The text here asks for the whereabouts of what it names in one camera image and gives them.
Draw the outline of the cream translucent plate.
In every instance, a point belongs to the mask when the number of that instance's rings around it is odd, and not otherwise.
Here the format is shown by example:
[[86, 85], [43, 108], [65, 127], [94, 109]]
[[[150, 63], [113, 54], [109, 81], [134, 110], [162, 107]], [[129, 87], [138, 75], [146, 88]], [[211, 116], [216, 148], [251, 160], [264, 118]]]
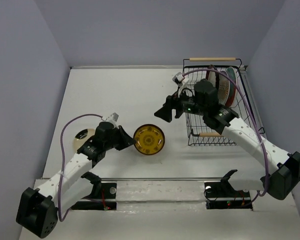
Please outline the cream translucent plate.
[[94, 134], [94, 128], [86, 128], [78, 132], [72, 141], [73, 152], [76, 153], [77, 150]]

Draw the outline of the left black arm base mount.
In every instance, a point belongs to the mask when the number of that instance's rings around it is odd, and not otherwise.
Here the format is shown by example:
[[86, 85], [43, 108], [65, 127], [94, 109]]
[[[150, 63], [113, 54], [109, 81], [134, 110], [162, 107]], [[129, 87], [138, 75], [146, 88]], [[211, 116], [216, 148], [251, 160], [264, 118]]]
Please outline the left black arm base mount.
[[84, 197], [71, 210], [81, 211], [115, 211], [117, 209], [117, 183], [102, 182], [94, 186], [90, 195]]

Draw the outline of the white plate orange sunburst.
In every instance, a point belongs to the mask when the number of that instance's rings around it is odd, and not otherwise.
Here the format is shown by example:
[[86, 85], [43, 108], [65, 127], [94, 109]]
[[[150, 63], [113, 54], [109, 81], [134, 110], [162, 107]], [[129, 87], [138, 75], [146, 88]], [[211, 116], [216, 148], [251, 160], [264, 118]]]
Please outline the white plate orange sunburst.
[[230, 82], [229, 80], [223, 76], [222, 74], [218, 74], [219, 84], [218, 84], [218, 101], [220, 104], [225, 105], [229, 95], [230, 95]]

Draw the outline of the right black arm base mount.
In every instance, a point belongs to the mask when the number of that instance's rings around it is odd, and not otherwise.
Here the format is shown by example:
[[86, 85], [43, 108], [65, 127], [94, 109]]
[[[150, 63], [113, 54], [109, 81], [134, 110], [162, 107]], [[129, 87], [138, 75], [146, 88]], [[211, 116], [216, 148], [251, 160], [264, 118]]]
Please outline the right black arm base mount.
[[205, 182], [203, 195], [208, 210], [253, 209], [249, 192], [234, 190], [222, 182]]

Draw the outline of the yellow black patterned plate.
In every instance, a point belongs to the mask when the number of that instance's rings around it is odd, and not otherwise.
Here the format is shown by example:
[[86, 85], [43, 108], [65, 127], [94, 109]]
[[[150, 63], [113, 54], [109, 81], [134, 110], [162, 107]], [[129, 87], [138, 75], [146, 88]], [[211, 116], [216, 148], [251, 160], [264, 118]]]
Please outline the yellow black patterned plate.
[[164, 132], [154, 124], [144, 124], [138, 127], [134, 134], [135, 149], [146, 156], [159, 153], [165, 146]]

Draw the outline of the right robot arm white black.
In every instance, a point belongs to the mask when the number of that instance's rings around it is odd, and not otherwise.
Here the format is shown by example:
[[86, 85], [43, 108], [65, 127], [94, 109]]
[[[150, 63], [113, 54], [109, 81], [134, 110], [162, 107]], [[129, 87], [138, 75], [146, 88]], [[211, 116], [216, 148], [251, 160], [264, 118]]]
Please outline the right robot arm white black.
[[234, 141], [264, 168], [258, 180], [248, 178], [235, 179], [237, 169], [230, 170], [221, 180], [220, 190], [225, 196], [232, 196], [237, 191], [261, 191], [277, 200], [284, 200], [300, 182], [300, 153], [289, 153], [251, 128], [229, 107], [219, 103], [218, 90], [207, 80], [194, 85], [193, 96], [186, 93], [174, 93], [166, 97], [162, 107], [154, 113], [168, 123], [183, 113], [201, 116], [210, 129], [221, 136]]

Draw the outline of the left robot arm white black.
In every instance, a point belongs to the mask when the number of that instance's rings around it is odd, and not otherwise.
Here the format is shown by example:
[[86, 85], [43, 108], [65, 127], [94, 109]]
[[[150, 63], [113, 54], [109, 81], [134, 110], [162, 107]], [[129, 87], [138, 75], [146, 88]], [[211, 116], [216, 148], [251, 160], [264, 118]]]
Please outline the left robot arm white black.
[[136, 141], [122, 126], [100, 122], [94, 135], [77, 150], [72, 159], [61, 164], [53, 177], [36, 189], [28, 187], [21, 195], [16, 222], [39, 238], [47, 237], [57, 222], [65, 220], [79, 200], [100, 194], [101, 178], [91, 170], [112, 149], [121, 151]]

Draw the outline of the dark red rimmed beige plate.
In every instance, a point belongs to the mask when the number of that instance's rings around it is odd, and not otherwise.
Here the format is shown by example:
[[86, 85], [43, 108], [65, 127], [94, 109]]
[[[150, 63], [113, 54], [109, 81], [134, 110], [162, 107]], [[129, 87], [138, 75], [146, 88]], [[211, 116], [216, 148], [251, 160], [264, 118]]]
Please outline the dark red rimmed beige plate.
[[209, 81], [216, 89], [219, 88], [220, 77], [215, 71], [207, 71], [205, 79]]

